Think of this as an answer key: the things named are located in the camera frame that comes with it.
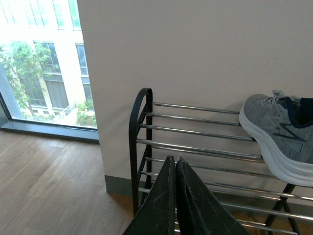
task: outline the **shoe logo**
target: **shoe logo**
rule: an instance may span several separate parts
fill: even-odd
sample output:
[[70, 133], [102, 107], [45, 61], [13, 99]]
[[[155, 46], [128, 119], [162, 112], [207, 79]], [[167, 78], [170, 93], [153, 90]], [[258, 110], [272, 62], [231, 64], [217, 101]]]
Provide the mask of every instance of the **shoe logo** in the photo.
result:
[[294, 142], [294, 141], [288, 141], [288, 140], [280, 140], [283, 144], [285, 144], [288, 148], [290, 148], [292, 151], [300, 154], [303, 144]]
[[274, 134], [275, 136], [280, 136], [280, 137], [284, 137], [287, 140], [281, 139], [280, 141], [286, 145], [288, 148], [290, 148], [292, 151], [300, 154], [303, 144], [299, 143], [300, 142], [307, 142], [306, 140], [298, 137], [294, 132], [292, 132], [290, 129], [288, 129], [288, 126], [291, 126], [291, 124], [286, 124], [286, 123], [279, 123], [279, 125], [285, 129], [289, 134], [291, 134], [291, 136], [286, 136], [286, 135], [282, 135], [282, 134]]
[[288, 129], [288, 126], [291, 126], [291, 124], [286, 124], [286, 123], [279, 123], [279, 125], [285, 129], [289, 134], [291, 134], [292, 136], [286, 136], [286, 135], [282, 135], [282, 134], [275, 134], [275, 136], [280, 136], [280, 137], [284, 137], [286, 139], [289, 140], [295, 140], [295, 141], [301, 141], [301, 142], [307, 142], [306, 140], [298, 137], [294, 132], [292, 132], [290, 129]]

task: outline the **chrome rod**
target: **chrome rod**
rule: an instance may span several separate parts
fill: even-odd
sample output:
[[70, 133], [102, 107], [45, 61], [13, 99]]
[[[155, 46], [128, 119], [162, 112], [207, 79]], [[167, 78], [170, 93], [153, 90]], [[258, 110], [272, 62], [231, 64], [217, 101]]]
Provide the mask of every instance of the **chrome rod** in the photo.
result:
[[259, 223], [255, 221], [249, 221], [249, 220], [244, 220], [244, 219], [237, 219], [241, 223], [247, 223], [247, 224], [254, 224], [254, 225], [259, 225], [259, 226], [266, 226], [265, 223]]
[[245, 197], [253, 197], [253, 198], [260, 198], [260, 199], [268, 199], [268, 200], [274, 200], [274, 201], [279, 201], [280, 199], [277, 197], [269, 197], [269, 196], [263, 196], [263, 195], [247, 195], [245, 193], [239, 193], [239, 192], [233, 192], [229, 190], [224, 190], [224, 189], [216, 189], [216, 188], [210, 188], [208, 189], [211, 192], [220, 192], [220, 193], [229, 193], [231, 195], [238, 195], [238, 196], [245, 196]]
[[228, 184], [221, 184], [221, 183], [214, 183], [214, 182], [207, 182], [207, 181], [204, 181], [204, 184], [211, 185], [211, 186], [217, 186], [217, 187], [223, 187], [223, 188], [233, 188], [233, 189], [239, 189], [239, 190], [245, 190], [245, 191], [251, 191], [251, 192], [272, 194], [272, 195], [282, 196], [282, 197], [289, 197], [289, 198], [294, 198], [294, 199], [313, 201], [313, 198], [311, 198], [311, 197], [305, 197], [305, 196], [300, 196], [300, 195], [296, 195], [296, 194], [273, 192], [273, 191], [269, 191], [269, 190], [241, 187], [241, 186], [236, 186], [236, 185], [228, 185]]
[[181, 117], [175, 115], [165, 115], [165, 114], [156, 114], [156, 113], [146, 113], [147, 116], [153, 116], [158, 118], [175, 118], [180, 120], [186, 121], [197, 121], [197, 122], [204, 122], [204, 123], [212, 123], [212, 124], [220, 124], [220, 125], [228, 125], [228, 126], [241, 126], [238, 122], [230, 122], [230, 121], [217, 121], [217, 120], [208, 120], [208, 119], [201, 119], [201, 118], [192, 118], [192, 117]]
[[280, 212], [280, 211], [265, 210], [265, 209], [260, 209], [257, 207], [242, 206], [242, 205], [231, 204], [231, 203], [221, 203], [221, 204], [223, 206], [227, 206], [227, 207], [234, 207], [234, 208], [239, 208], [239, 209], [246, 209], [249, 211], [263, 212], [263, 213], [268, 213], [268, 214], [273, 214], [273, 215], [279, 215], [282, 217], [298, 218], [298, 219], [305, 219], [305, 220], [313, 221], [313, 217], [309, 217], [309, 216], [305, 216], [305, 215], [292, 214], [292, 213]]
[[139, 191], [139, 192], [149, 193], [149, 192], [150, 192], [150, 189], [147, 189], [147, 188], [138, 188], [138, 191]]
[[192, 135], [199, 135], [199, 136], [209, 136], [209, 137], [216, 137], [216, 138], [223, 138], [223, 139], [230, 139], [230, 140], [255, 141], [255, 139], [251, 138], [251, 137], [213, 134], [213, 133], [206, 133], [206, 132], [200, 132], [200, 131], [182, 130], [182, 129], [168, 128], [168, 127], [161, 127], [161, 126], [153, 126], [153, 125], [146, 125], [146, 124], [140, 124], [140, 127], [146, 128], [146, 129], [179, 132], [179, 133], [185, 133], [185, 134], [192, 134]]
[[247, 162], [265, 163], [263, 158], [251, 158], [251, 157], [242, 157], [242, 156], [241, 157], [237, 157], [237, 156], [233, 157], [233, 156], [225, 156], [225, 155], [213, 154], [213, 153], [197, 152], [197, 151], [186, 150], [186, 149], [161, 147], [161, 146], [155, 146], [155, 145], [152, 145], [151, 148], [161, 149], [161, 150], [171, 150], [171, 151], [190, 153], [190, 154], [197, 154], [197, 155], [210, 156], [210, 157], [219, 157], [219, 158], [225, 158], [225, 159], [235, 159], [235, 160], [247, 161]]
[[239, 114], [237, 111], [223, 110], [223, 109], [211, 109], [197, 106], [187, 106], [187, 105], [177, 105], [177, 104], [166, 104], [166, 103], [158, 103], [152, 102], [152, 105], [155, 106], [163, 106], [163, 107], [171, 107], [171, 108], [180, 108], [180, 109], [192, 109], [192, 110], [200, 110], [200, 111], [208, 111], [215, 113], [224, 113], [224, 114]]
[[298, 233], [287, 231], [287, 230], [273, 229], [270, 227], [259, 226], [259, 225], [249, 224], [249, 223], [242, 223], [242, 225], [245, 227], [256, 228], [256, 229], [260, 229], [260, 230], [271, 231], [271, 232], [282, 233], [282, 234], [292, 234], [292, 235], [298, 234]]
[[[154, 161], [153, 158], [146, 158], [149, 161]], [[249, 172], [249, 171], [241, 171], [241, 170], [232, 170], [232, 169], [226, 169], [226, 168], [220, 168], [220, 167], [211, 167], [206, 165], [200, 165], [200, 164], [189, 164], [191, 167], [194, 168], [201, 168], [201, 169], [207, 169], [207, 170], [216, 170], [216, 171], [222, 171], [222, 172], [228, 172], [228, 173], [235, 173], [235, 174], [243, 174], [243, 175], [249, 175], [249, 176], [258, 176], [258, 177], [266, 177], [266, 178], [273, 178], [276, 179], [273, 175], [265, 175], [255, 172]]]
[[155, 173], [152, 173], [152, 172], [147, 172], [147, 171], [144, 171], [144, 170], [142, 170], [141, 173], [144, 174], [144, 175], [149, 175], [149, 176], [158, 176], [158, 174], [155, 174]]
[[257, 158], [257, 159], [262, 158], [261, 155], [257, 155], [257, 154], [235, 153], [235, 152], [214, 150], [214, 149], [208, 149], [208, 148], [192, 147], [192, 146], [186, 146], [186, 145], [161, 143], [161, 142], [149, 141], [149, 140], [143, 140], [143, 139], [137, 139], [137, 143], [156, 145], [156, 146], [162, 146], [162, 147], [173, 147], [173, 148], [187, 149], [187, 150], [193, 150], [193, 151], [204, 152], [204, 153], [214, 153], [214, 154], [229, 155], [229, 156], [236, 156], [236, 157], [249, 157], [249, 158]]

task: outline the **window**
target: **window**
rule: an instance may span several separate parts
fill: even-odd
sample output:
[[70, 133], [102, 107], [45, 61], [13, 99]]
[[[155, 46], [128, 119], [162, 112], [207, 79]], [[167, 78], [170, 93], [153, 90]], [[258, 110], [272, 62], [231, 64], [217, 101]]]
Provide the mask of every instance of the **window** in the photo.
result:
[[34, 106], [46, 107], [44, 94], [38, 79], [23, 79], [26, 86], [26, 93], [29, 95], [29, 101]]
[[92, 99], [84, 45], [76, 45], [86, 99]]
[[96, 128], [80, 27], [77, 0], [0, 0], [9, 34], [0, 37], [0, 98], [10, 120]]
[[77, 48], [77, 54], [79, 59], [79, 65], [80, 65], [80, 71], [82, 75], [88, 76], [88, 68], [86, 63], [86, 54], [85, 54], [85, 48], [84, 45], [76, 45]]
[[81, 29], [80, 21], [79, 21], [77, 0], [68, 0], [68, 3], [69, 3], [70, 14], [72, 16], [73, 28], [74, 29]]
[[7, 0], [0, 0], [0, 6], [2, 8], [3, 14], [5, 16], [8, 25], [15, 25], [15, 21], [12, 15], [12, 11]]
[[49, 74], [45, 77], [52, 107], [54, 109], [64, 109], [68, 106], [67, 93], [65, 91], [62, 76], [59, 74]]
[[64, 109], [68, 106], [67, 93], [64, 87], [54, 44], [40, 43], [40, 45], [48, 51], [48, 58], [45, 63], [41, 64], [41, 66], [46, 73], [44, 79], [52, 107], [55, 109]]
[[54, 7], [54, 12], [55, 12], [55, 17], [57, 19], [58, 27], [59, 28], [64, 28], [64, 17], [62, 14], [62, 0], [53, 0], [53, 7]]
[[59, 61], [53, 43], [40, 43], [40, 45], [49, 51], [47, 62], [42, 64], [42, 69], [46, 73], [61, 73]]

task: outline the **shoelace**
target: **shoelace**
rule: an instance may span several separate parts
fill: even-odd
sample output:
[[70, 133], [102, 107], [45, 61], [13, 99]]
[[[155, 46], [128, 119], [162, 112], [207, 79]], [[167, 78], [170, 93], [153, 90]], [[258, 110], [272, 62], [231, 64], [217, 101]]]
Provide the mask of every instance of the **shoelace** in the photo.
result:
[[264, 104], [274, 104], [274, 103], [277, 103], [277, 101], [282, 98], [282, 97], [285, 97], [285, 94], [283, 91], [281, 90], [273, 90], [272, 91], [274, 96], [273, 97], [269, 97], [269, 98], [266, 98], [263, 103]]

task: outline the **black metal frame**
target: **black metal frame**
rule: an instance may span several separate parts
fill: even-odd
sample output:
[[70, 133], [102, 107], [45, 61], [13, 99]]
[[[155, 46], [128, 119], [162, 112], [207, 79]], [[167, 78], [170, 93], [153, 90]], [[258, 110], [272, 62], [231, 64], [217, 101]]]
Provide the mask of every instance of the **black metal frame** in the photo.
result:
[[[144, 105], [140, 115], [140, 107], [142, 100], [146, 97], [146, 104]], [[141, 159], [141, 163], [139, 169], [137, 168], [137, 135], [140, 131], [140, 124], [143, 123], [146, 112], [152, 112], [152, 100], [153, 94], [150, 88], [143, 88], [134, 103], [133, 110], [131, 113], [131, 118], [129, 122], [129, 148], [130, 148], [130, 156], [131, 156], [131, 175], [132, 175], [132, 191], [133, 191], [133, 208], [134, 208], [134, 215], [138, 212], [138, 185], [141, 177], [141, 171], [144, 168], [146, 163], [146, 157], [151, 158], [152, 156], [152, 149], [150, 145], [146, 146], [144, 151], [144, 155]], [[152, 117], [147, 117], [146, 120], [147, 124], [152, 124]], [[152, 140], [152, 130], [147, 130], [146, 133], [147, 140]], [[147, 162], [147, 171], [151, 172], [152, 170], [152, 162]], [[147, 176], [145, 188], [151, 188], [151, 176]], [[147, 194], [144, 193], [142, 197], [141, 204], [143, 204], [143, 200]]]
[[[142, 102], [143, 102], [143, 99], [145, 97], [146, 97], [146, 103], [144, 104], [143, 109], [140, 112], [140, 108], [142, 106]], [[152, 149], [153, 148], [171, 149], [171, 150], [180, 151], [180, 152], [194, 153], [194, 154], [200, 154], [200, 155], [208, 155], [208, 156], [214, 156], [214, 157], [222, 157], [222, 158], [227, 158], [227, 159], [237, 159], [240, 161], [264, 163], [263, 158], [260, 155], [234, 154], [232, 152], [227, 152], [227, 151], [218, 151], [218, 150], [203, 149], [203, 148], [196, 148], [196, 147], [189, 147], [189, 146], [171, 145], [168, 143], [159, 143], [159, 142], [153, 141], [152, 140], [152, 130], [153, 129], [188, 133], [188, 131], [184, 131], [184, 130], [152, 126], [152, 117], [161, 117], [162, 116], [162, 115], [154, 114], [152, 112], [154, 105], [164, 106], [164, 107], [184, 108], [184, 109], [187, 108], [187, 109], [193, 109], [193, 110], [203, 110], [203, 111], [226, 113], [226, 114], [238, 114], [238, 112], [234, 112], [234, 111], [225, 111], [225, 110], [208, 109], [208, 108], [200, 108], [200, 107], [190, 107], [190, 106], [183, 106], [183, 105], [156, 103], [156, 102], [153, 102], [152, 89], [150, 89], [150, 88], [141, 89], [141, 91], [139, 92], [139, 94], [137, 95], [137, 97], [135, 99], [134, 106], [133, 106], [132, 113], [131, 113], [131, 117], [130, 117], [130, 123], [129, 123], [129, 147], [130, 147], [134, 215], [136, 215], [136, 213], [138, 212], [141, 205], [143, 205], [145, 198], [148, 195], [150, 188], [152, 187], [151, 176], [157, 176], [157, 174], [152, 173], [152, 161], [162, 162], [162, 160], [152, 158]], [[179, 117], [179, 118], [191, 120], [191, 121], [196, 120], [193, 118], [186, 118], [186, 117], [183, 117], [183, 118]], [[233, 122], [203, 120], [203, 119], [197, 119], [196, 121], [214, 123], [214, 124], [222, 124], [222, 125], [240, 126], [239, 123], [233, 123]], [[146, 140], [140, 140], [137, 138], [137, 135], [138, 135], [141, 128], [146, 129]], [[211, 136], [211, 137], [217, 137], [217, 138], [226, 138], [226, 139], [232, 139], [233, 138], [235, 140], [241, 140], [241, 141], [255, 141], [253, 138], [250, 138], [250, 137], [222, 136], [222, 135], [200, 133], [200, 132], [192, 133], [192, 134], [205, 135], [205, 136]], [[139, 167], [137, 166], [137, 159], [139, 157], [139, 156], [137, 156], [137, 143], [146, 145], [144, 154], [141, 157], [141, 163], [140, 163]], [[195, 164], [194, 165], [190, 164], [190, 165], [193, 167], [212, 169], [212, 168], [206, 167], [206, 166], [197, 166]], [[259, 174], [254, 174], [254, 173], [246, 172], [246, 171], [239, 172], [239, 173], [253, 175], [253, 176], [260, 176]], [[140, 189], [140, 192], [142, 192], [142, 196], [141, 196], [141, 201], [139, 203], [138, 202], [138, 199], [139, 199], [138, 187], [139, 187], [139, 182], [140, 182], [140, 178], [141, 178], [142, 174], [146, 175], [146, 181], [145, 181], [145, 187]], [[269, 176], [269, 175], [264, 175], [262, 177], [275, 178], [274, 176]], [[205, 183], [207, 185], [213, 185], [212, 183], [209, 183], [209, 182], [205, 182]], [[242, 189], [247, 190], [247, 191], [258, 192], [260, 194], [260, 196], [258, 198], [264, 199], [265, 197], [263, 196], [264, 195], [263, 193], [268, 193], [269, 195], [280, 196], [279, 198], [275, 199], [276, 204], [272, 210], [264, 210], [264, 209], [254, 208], [254, 207], [245, 207], [245, 206], [241, 206], [241, 205], [237, 205], [237, 204], [231, 205], [228, 203], [222, 203], [222, 205], [233, 206], [233, 207], [239, 208], [239, 209], [244, 208], [244, 209], [251, 210], [251, 211], [266, 212], [268, 214], [268, 217], [267, 217], [264, 224], [258, 225], [258, 224], [253, 224], [253, 222], [251, 222], [249, 225], [252, 227], [255, 227], [255, 228], [263, 229], [263, 230], [267, 231], [269, 235], [272, 235], [273, 232], [288, 233], [288, 231], [282, 231], [282, 230], [277, 230], [277, 229], [271, 228], [271, 225], [272, 225], [273, 221], [276, 219], [277, 215], [287, 217], [289, 222], [290, 222], [290, 225], [293, 229], [293, 232], [294, 232], [293, 234], [301, 235], [301, 232], [300, 232], [300, 230], [296, 224], [295, 218], [308, 219], [309, 221], [313, 221], [313, 217], [292, 214], [291, 210], [288, 206], [287, 199], [289, 197], [291, 197], [291, 198], [296, 198], [296, 199], [304, 199], [304, 200], [313, 201], [313, 198], [308, 198], [308, 197], [304, 197], [301, 195], [292, 194], [292, 191], [295, 187], [296, 187], [295, 185], [287, 184], [282, 193], [253, 189], [253, 188], [242, 188]]]

